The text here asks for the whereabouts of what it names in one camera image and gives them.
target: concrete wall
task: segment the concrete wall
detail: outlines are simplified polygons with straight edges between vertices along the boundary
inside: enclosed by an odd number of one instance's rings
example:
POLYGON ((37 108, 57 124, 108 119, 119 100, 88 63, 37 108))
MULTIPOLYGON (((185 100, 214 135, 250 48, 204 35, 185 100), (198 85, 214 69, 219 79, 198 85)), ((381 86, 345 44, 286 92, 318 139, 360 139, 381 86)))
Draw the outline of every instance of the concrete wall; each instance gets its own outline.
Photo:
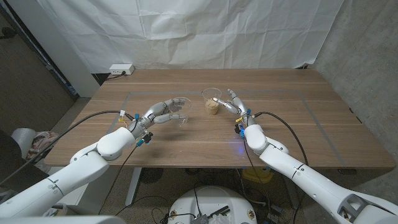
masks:
MULTIPOLYGON (((316 68, 398 161, 398 1, 344 1, 311 68, 316 68)), ((332 180, 398 204, 398 169, 332 180)), ((306 199, 308 223, 336 223, 306 199)))

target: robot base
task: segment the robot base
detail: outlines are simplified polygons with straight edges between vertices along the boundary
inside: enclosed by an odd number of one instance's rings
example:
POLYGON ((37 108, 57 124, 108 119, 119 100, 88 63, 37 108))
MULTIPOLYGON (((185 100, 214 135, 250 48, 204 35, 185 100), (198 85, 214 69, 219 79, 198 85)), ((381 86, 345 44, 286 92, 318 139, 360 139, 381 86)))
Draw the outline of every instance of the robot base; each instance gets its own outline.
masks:
MULTIPOLYGON (((230 223, 256 224, 256 216, 251 204, 240 194, 220 186, 197 187, 199 208, 202 215, 210 215, 213 212, 228 206, 230 209, 226 216, 231 220, 230 223)), ((176 214, 192 213, 198 216, 199 211, 193 190, 183 194, 172 205, 170 212, 176 214)), ((191 215, 176 216, 169 218, 169 223, 192 223, 191 215)))

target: wooden table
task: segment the wooden table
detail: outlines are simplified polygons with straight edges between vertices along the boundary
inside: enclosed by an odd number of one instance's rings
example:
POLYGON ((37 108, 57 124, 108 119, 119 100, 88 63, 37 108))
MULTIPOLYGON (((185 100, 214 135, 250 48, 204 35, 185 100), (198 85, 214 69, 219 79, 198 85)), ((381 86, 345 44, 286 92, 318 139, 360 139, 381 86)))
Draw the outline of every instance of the wooden table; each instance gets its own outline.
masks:
MULTIPOLYGON (((134 167, 247 167, 243 140, 234 132, 236 115, 220 108, 205 113, 200 92, 208 87, 234 90, 252 110, 269 111, 291 125, 300 139, 309 165, 327 169, 382 169, 395 166, 393 158, 360 123, 349 107, 316 70, 136 70, 132 75, 108 81, 92 97, 75 122, 103 110, 142 114, 154 103, 177 96, 191 99, 193 111, 187 126, 174 122, 156 124, 149 145, 138 147, 127 166, 134 167)), ((256 118, 266 134, 285 144, 290 155, 303 155, 289 130, 275 118, 256 118)), ((78 150, 107 132, 123 126, 115 114, 90 118, 65 135, 45 162, 65 166, 78 150)), ((112 165, 121 165, 126 150, 112 165)), ((253 164, 266 166, 248 148, 253 164)))

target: yellow container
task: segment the yellow container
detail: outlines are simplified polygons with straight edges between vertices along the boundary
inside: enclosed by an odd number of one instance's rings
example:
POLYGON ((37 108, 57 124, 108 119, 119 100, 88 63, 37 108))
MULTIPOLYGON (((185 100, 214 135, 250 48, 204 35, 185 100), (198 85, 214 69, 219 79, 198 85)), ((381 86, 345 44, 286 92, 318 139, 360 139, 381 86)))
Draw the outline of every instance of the yellow container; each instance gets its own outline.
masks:
MULTIPOLYGON (((261 169, 256 168, 256 172, 261 179, 263 184, 268 183, 271 181, 271 178, 274 176, 274 173, 271 172, 271 168, 261 169)), ((253 168, 246 168, 243 170, 242 177, 246 180, 251 180, 257 183, 260 183, 256 173, 254 172, 253 168)))

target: wire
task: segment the wire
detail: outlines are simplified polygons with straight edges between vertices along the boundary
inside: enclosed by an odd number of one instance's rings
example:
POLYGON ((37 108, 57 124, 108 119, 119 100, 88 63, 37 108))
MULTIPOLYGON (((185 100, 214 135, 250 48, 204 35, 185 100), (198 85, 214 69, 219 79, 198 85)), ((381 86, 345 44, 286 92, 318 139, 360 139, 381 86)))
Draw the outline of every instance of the wire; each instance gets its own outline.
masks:
POLYGON ((0 186, 5 183, 7 180, 9 180, 11 177, 13 177, 14 175, 16 175, 18 172, 20 172, 24 167, 26 167, 28 164, 30 164, 31 162, 36 161, 36 159, 42 155, 45 151, 47 151, 48 149, 50 149, 51 146, 53 146, 62 136, 66 135, 66 133, 68 133, 70 130, 72 130, 73 128, 75 128, 76 126, 78 126, 79 124, 81 124, 82 122, 84 122, 85 120, 87 120, 88 118, 92 118, 96 115, 99 114, 105 114, 105 113, 120 113, 120 111, 100 111, 97 113, 93 113, 91 115, 88 115, 87 117, 79 120, 78 122, 76 122, 74 125, 70 126, 66 131, 64 131, 62 134, 58 135, 58 137, 56 137, 48 146, 44 147, 42 150, 40 150, 33 158, 29 159, 27 162, 25 162, 24 165, 20 166, 20 168, 18 168, 17 170, 15 170, 11 175, 9 175, 8 177, 6 177, 4 180, 2 180, 0 182, 0 186))
POLYGON ((299 201, 299 203, 298 203, 298 206, 297 206, 296 210, 294 211, 293 224, 296 223, 297 212, 299 211, 299 208, 300 208, 300 206, 301 206, 301 203, 303 202, 303 199, 304 199, 305 195, 306 195, 306 193, 304 192, 304 193, 303 193, 303 196, 301 197, 301 199, 300 199, 300 201, 299 201))
POLYGON ((122 74, 120 74, 120 75, 117 75, 117 76, 115 76, 115 77, 112 77, 112 78, 107 78, 105 81, 108 81, 108 80, 112 80, 112 79, 114 79, 114 78, 119 78, 119 77, 122 77, 123 75, 125 75, 126 74, 126 72, 125 71, 123 71, 122 72, 122 74))
POLYGON ((126 129, 129 128, 129 124, 127 124, 127 122, 123 119, 122 116, 120 116, 120 119, 123 121, 123 123, 126 125, 126 129))
POLYGON ((271 203, 269 201, 268 192, 267 192, 266 188, 264 187, 264 184, 262 183, 262 181, 261 181, 256 169, 254 168, 253 163, 251 162, 251 159, 250 159, 250 156, 249 156, 249 153, 248 153, 248 149, 246 148, 246 142, 244 140, 243 140, 243 145, 244 145, 244 150, 246 151, 246 155, 248 155, 248 159, 250 161, 251 167, 253 168, 254 172, 256 173, 257 178, 259 179, 259 181, 261 183, 262 190, 266 193, 266 196, 267 196, 267 199, 268 199, 268 210, 269 210, 269 213, 270 213, 271 212, 271 203))
POLYGON ((239 175, 239 178, 241 179, 241 184, 242 184, 242 189, 243 189, 243 195, 244 195, 244 198, 246 198, 248 201, 250 201, 250 202, 252 202, 252 203, 257 203, 257 204, 260 204, 260 205, 266 205, 267 203, 266 202, 257 202, 257 201, 255 201, 255 200, 251 200, 247 195, 246 195, 246 192, 244 191, 244 185, 243 185, 243 179, 242 179, 242 177, 241 177, 241 174, 239 173, 239 170, 238 169, 236 169, 236 172, 238 173, 238 175, 239 175))
POLYGON ((198 202, 197 190, 195 189, 195 186, 196 186, 196 184, 197 184, 197 183, 199 183, 199 182, 196 182, 196 183, 193 185, 193 191, 194 191, 194 193, 195 193, 195 198, 196 198, 196 200, 197 200, 197 205, 198 205, 199 216, 201 216, 201 211, 200 211, 200 208, 199 208, 199 202, 198 202))
POLYGON ((158 211, 160 211, 162 213, 162 216, 164 217, 164 213, 160 208, 153 208, 152 211, 150 212, 150 214, 152 215, 152 219, 154 220, 154 222, 157 224, 157 222, 155 221, 155 217, 154 217, 154 210, 157 209, 158 211))
POLYGON ((137 120, 137 119, 135 119, 135 120, 136 120, 136 123, 134 124, 134 127, 133 127, 133 129, 130 131, 130 133, 132 133, 132 132, 135 130, 136 126, 137 126, 138 120, 137 120))
POLYGON ((109 197, 109 195, 110 195, 110 193, 111 193, 111 191, 112 191, 112 188, 113 188, 114 184, 116 183, 116 180, 117 180, 118 177, 119 177, 120 171, 122 170, 122 168, 123 168, 123 166, 125 165, 125 163, 127 162, 127 160, 130 158, 130 156, 131 156, 131 154, 134 152, 134 150, 137 149, 137 147, 138 147, 138 146, 135 146, 134 149, 132 149, 132 151, 130 152, 130 155, 127 156, 127 159, 123 162, 122 166, 119 168, 118 173, 116 174, 116 177, 115 177, 114 180, 113 180, 111 189, 109 190, 108 194, 106 195, 105 200, 104 200, 104 203, 102 204, 102 206, 101 206, 101 208, 100 208, 98 214, 101 213, 102 208, 104 207, 104 204, 105 204, 105 202, 106 202, 106 199, 108 199, 108 197, 109 197))
POLYGON ((276 119, 278 119, 280 122, 282 122, 282 123, 290 130, 290 132, 293 134, 294 138, 296 139, 296 141, 297 141, 297 143, 298 143, 298 146, 300 146, 301 152, 303 153, 303 157, 304 157, 304 160, 305 160, 305 165, 309 166, 308 160, 307 160, 307 155, 305 154, 304 148, 303 148, 303 146, 301 145, 301 142, 300 142, 299 138, 298 138, 297 135, 294 133, 293 129, 292 129, 282 118, 280 118, 280 117, 278 117, 278 116, 276 116, 276 115, 274 115, 273 113, 270 113, 270 112, 266 112, 266 111, 258 112, 258 113, 256 113, 256 114, 254 115, 254 117, 257 118, 258 116, 260 116, 260 115, 262 115, 262 114, 268 114, 268 115, 273 116, 274 118, 276 118, 276 119))
POLYGON ((162 199, 164 199, 166 202, 167 202, 167 199, 166 198, 164 198, 164 197, 162 197, 162 196, 145 196, 145 197, 142 197, 142 198, 140 198, 140 199, 137 199, 136 201, 134 201, 133 203, 131 203, 131 204, 129 204, 129 205, 127 205, 127 206, 125 206, 124 208, 122 208, 116 215, 119 215, 121 212, 123 212, 123 210, 124 209, 126 209, 126 208, 128 208, 128 207, 131 207, 131 206, 133 206, 135 203, 137 203, 137 202, 139 202, 139 201, 141 201, 142 199, 145 199, 145 198, 149 198, 149 197, 158 197, 158 198, 162 198, 162 199))
MULTIPOLYGON (((301 142, 300 142, 299 138, 298 138, 297 135, 294 133, 293 129, 292 129, 282 118, 280 118, 280 117, 278 117, 277 115, 275 115, 275 114, 273 114, 273 113, 270 113, 270 112, 266 112, 266 111, 258 112, 258 113, 256 113, 256 114, 254 115, 254 117, 257 118, 258 116, 260 116, 260 115, 262 115, 262 114, 268 114, 268 115, 273 116, 274 118, 276 118, 276 119, 278 119, 280 122, 282 122, 282 123, 290 130, 290 132, 293 134, 294 138, 296 139, 298 146, 300 146, 301 152, 302 152, 303 157, 304 157, 304 160, 305 160, 305 165, 308 166, 307 155, 305 154, 304 148, 303 148, 303 146, 301 145, 301 142)), ((305 197, 305 194, 306 194, 306 193, 303 194, 302 198, 300 199, 300 201, 299 201, 299 203, 298 203, 298 206, 297 206, 296 210, 294 211, 293 224, 295 224, 297 212, 298 212, 298 210, 299 210, 299 208, 300 208, 300 206, 301 206, 301 203, 303 202, 303 199, 304 199, 304 197, 305 197)))
POLYGON ((163 219, 161 219, 160 220, 160 223, 161 224, 166 224, 167 222, 168 222, 168 218, 170 218, 170 217, 176 217, 176 216, 181 216, 181 215, 191 215, 191 216, 193 216, 193 218, 197 218, 194 214, 192 214, 192 213, 184 213, 184 214, 177 214, 177 215, 169 215, 169 214, 167 214, 163 219))

